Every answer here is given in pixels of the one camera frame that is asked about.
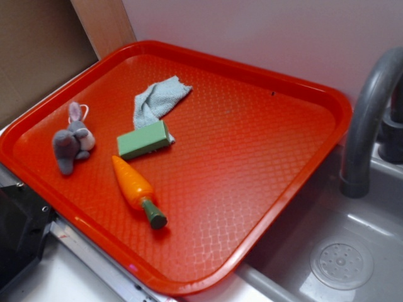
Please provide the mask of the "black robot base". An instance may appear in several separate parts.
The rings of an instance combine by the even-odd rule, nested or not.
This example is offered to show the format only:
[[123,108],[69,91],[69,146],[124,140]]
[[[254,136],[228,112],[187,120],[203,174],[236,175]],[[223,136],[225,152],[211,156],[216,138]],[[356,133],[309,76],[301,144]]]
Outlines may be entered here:
[[31,187],[1,188],[1,292],[40,263],[54,209]]

